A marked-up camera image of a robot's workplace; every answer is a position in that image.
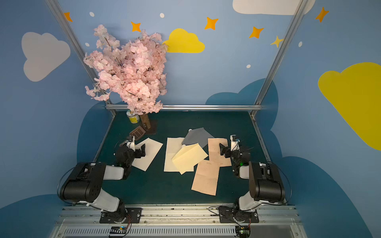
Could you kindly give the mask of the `yellow envelope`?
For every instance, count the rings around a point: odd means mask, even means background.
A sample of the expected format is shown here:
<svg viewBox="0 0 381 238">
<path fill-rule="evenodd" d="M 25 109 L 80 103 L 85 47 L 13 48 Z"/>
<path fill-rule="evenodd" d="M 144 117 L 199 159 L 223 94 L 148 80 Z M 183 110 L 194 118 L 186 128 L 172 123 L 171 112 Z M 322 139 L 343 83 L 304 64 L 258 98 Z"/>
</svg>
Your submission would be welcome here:
<svg viewBox="0 0 381 238">
<path fill-rule="evenodd" d="M 195 165 L 208 157 L 208 154 L 198 144 L 184 146 L 172 158 L 172 162 L 180 174 L 184 174 L 189 168 L 193 169 Z"/>
</svg>

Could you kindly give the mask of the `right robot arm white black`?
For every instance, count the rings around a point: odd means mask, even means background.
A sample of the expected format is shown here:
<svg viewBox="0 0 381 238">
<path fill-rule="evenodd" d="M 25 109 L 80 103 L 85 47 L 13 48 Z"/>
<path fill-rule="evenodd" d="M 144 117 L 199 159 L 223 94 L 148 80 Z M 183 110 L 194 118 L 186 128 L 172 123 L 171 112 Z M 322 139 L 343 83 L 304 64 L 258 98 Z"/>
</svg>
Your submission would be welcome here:
<svg viewBox="0 0 381 238">
<path fill-rule="evenodd" d="M 232 208 L 219 207 L 220 216 L 233 221 L 251 221 L 262 205 L 282 206 L 285 189 L 278 167 L 272 162 L 250 161 L 250 153 L 241 150 L 237 142 L 229 148 L 219 144 L 220 155 L 229 158 L 233 174 L 249 181 L 249 191 L 238 198 Z"/>
</svg>

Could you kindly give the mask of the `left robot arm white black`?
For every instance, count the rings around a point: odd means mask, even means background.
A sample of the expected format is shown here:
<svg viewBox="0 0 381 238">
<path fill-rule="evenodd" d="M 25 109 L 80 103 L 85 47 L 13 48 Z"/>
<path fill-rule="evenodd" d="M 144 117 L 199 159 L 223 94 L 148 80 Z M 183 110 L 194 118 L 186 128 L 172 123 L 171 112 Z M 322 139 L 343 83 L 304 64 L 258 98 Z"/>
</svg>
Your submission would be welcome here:
<svg viewBox="0 0 381 238">
<path fill-rule="evenodd" d="M 138 224 L 141 208 L 127 208 L 125 203 L 102 188 L 105 180 L 126 180 L 132 163 L 146 155 L 146 145 L 132 149 L 121 146 L 115 153 L 116 165 L 78 163 L 62 186 L 58 196 L 65 202 L 81 203 L 101 210 L 100 224 Z"/>
</svg>

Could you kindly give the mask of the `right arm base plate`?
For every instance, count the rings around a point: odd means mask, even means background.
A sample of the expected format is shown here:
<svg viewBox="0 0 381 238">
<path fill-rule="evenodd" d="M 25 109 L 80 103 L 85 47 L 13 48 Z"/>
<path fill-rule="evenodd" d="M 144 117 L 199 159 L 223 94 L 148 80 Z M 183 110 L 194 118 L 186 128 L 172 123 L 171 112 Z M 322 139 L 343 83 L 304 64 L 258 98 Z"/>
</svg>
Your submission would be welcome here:
<svg viewBox="0 0 381 238">
<path fill-rule="evenodd" d="M 259 215 L 257 210 L 242 211 L 238 208 L 219 206 L 220 223 L 259 223 Z"/>
</svg>

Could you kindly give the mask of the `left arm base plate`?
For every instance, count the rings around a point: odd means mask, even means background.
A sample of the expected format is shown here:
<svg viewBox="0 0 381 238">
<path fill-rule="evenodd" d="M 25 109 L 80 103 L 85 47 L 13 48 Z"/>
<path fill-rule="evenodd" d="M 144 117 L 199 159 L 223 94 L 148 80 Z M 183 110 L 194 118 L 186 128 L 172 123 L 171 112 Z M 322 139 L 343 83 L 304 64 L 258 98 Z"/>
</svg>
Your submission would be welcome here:
<svg viewBox="0 0 381 238">
<path fill-rule="evenodd" d="M 124 208 L 116 212 L 101 212 L 100 224 L 138 224 L 142 208 Z"/>
</svg>

